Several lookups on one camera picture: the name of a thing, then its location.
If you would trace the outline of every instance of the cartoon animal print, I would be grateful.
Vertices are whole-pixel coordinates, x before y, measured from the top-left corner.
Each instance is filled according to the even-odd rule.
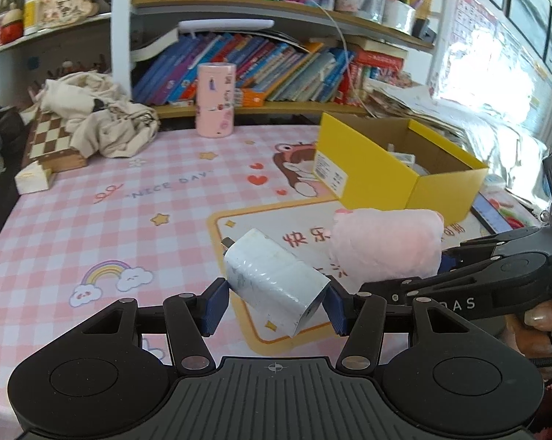
[[[315,143],[279,143],[274,154],[274,164],[286,176],[288,184],[304,197],[318,197],[325,193],[323,183],[313,175]]]

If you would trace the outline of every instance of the beige cloth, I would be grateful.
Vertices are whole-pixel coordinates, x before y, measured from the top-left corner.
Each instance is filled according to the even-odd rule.
[[[96,99],[105,108],[93,112]],[[66,131],[72,134],[70,146],[85,158],[96,152],[105,157],[132,157],[154,139],[160,126],[153,109],[130,102],[110,76],[96,72],[46,81],[37,103],[43,112],[66,121]]]

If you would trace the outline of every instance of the yellow box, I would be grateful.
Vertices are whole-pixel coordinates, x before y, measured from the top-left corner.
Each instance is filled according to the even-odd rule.
[[[419,175],[387,152],[414,154]],[[445,224],[463,220],[488,173],[473,155],[423,124],[402,118],[323,114],[315,175],[348,209],[428,208]]]

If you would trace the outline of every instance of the blue gripper pad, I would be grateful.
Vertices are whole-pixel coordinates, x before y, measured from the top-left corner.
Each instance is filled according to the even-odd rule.
[[[333,329],[340,336],[348,336],[347,318],[343,313],[343,300],[332,287],[328,287],[323,299],[323,307],[329,316]]]
[[[206,302],[205,313],[201,319],[201,335],[212,336],[221,322],[223,314],[229,305],[229,283],[226,280],[210,296]]]
[[[447,273],[451,270],[451,268],[454,268],[456,265],[456,259],[452,258],[451,256],[447,256],[446,254],[441,255],[441,264],[439,265],[439,272],[437,275],[441,275],[441,273]]]

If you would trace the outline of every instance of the rainbow print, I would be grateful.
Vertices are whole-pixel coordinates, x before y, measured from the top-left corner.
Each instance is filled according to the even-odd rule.
[[[121,273],[130,269],[127,263],[118,260],[102,261],[99,264],[95,264],[82,279],[81,285],[95,285],[97,279],[104,275],[115,275],[117,278],[121,276]]]

